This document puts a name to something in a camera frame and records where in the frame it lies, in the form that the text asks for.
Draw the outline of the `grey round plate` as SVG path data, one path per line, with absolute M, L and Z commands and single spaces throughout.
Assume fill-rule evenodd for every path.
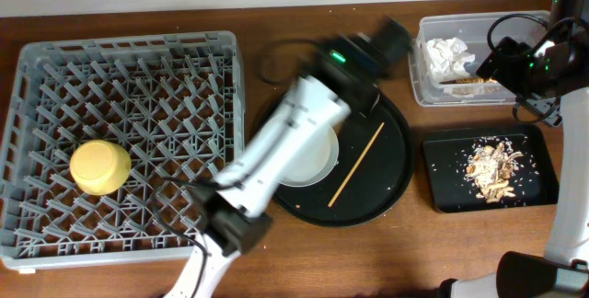
M 335 167 L 339 155 L 337 135 L 325 125 L 289 162 L 280 183 L 287 187 L 302 188 L 314 185 L 325 178 Z

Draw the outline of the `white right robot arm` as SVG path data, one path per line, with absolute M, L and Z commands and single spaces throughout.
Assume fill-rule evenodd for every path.
M 588 0 L 552 0 L 545 35 L 535 46 L 490 41 L 477 73 L 516 96 L 553 99 L 562 117 L 563 159 L 557 212 L 541 257 L 505 253 L 497 270 L 473 280 L 448 279 L 439 297 L 585 297 L 588 294 Z

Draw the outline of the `yellow plastic bowl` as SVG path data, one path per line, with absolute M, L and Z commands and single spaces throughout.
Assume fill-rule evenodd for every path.
M 132 161 L 120 145 L 93 140 L 73 153 L 70 174 L 76 185 L 90 195 L 107 195 L 119 189 L 130 176 Z

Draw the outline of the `white paper napkin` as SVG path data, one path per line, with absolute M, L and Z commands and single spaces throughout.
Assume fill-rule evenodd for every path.
M 442 83 L 470 77 L 466 66 L 475 62 L 476 55 L 468 51 L 467 44 L 461 39 L 428 40 L 422 50 L 433 81 Z

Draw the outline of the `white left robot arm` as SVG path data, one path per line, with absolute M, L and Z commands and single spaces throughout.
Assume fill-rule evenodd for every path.
M 209 297 L 231 263 L 268 233 L 265 212 L 285 170 L 318 134 L 352 113 L 372 109 L 378 82 L 411 49 L 411 35 L 387 19 L 372 37 L 314 42 L 296 82 L 245 151 L 210 180 L 174 179 L 189 190 L 200 220 L 194 249 L 170 297 Z

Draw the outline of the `gold snack wrapper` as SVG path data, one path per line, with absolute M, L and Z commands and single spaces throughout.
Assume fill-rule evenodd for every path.
M 468 77 L 468 78 L 459 78 L 454 80 L 448 80 L 440 82 L 440 85 L 461 85 L 461 84 L 484 84 L 484 83 L 497 83 L 492 78 L 482 78 L 482 77 Z

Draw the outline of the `food scraps and rice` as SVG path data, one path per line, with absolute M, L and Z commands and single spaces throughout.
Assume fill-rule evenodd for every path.
M 475 197 L 486 203 L 514 199 L 512 186 L 518 160 L 525 154 L 515 151 L 509 141 L 476 145 L 464 168 L 464 180 L 476 191 Z

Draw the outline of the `wooden chopstick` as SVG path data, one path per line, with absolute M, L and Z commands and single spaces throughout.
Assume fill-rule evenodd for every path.
M 381 122 L 381 124 L 378 126 L 378 128 L 376 129 L 376 131 L 372 135 L 371 139 L 368 141 L 368 143 L 366 144 L 365 148 L 363 149 L 363 151 L 361 152 L 361 154 L 357 158 L 357 160 L 354 162 L 354 164 L 353 164 L 352 168 L 350 169 L 349 173 L 347 174 L 347 176 L 345 177 L 345 179 L 341 182 L 341 184 L 339 185 L 338 189 L 336 190 L 336 192 L 334 193 L 334 195 L 330 199 L 330 201 L 328 203 L 328 207 L 329 208 L 331 208 L 335 204 L 335 202 L 337 201 L 337 199 L 339 198 L 339 196 L 341 195 L 341 193 L 343 192 L 343 190 L 345 189 L 345 187 L 348 185 L 348 183 L 351 180 L 353 174 L 357 170 L 358 166 L 363 162 L 366 154 L 372 148 L 375 140 L 379 136 L 380 132 L 383 130 L 384 126 L 385 126 L 385 123 L 384 122 Z

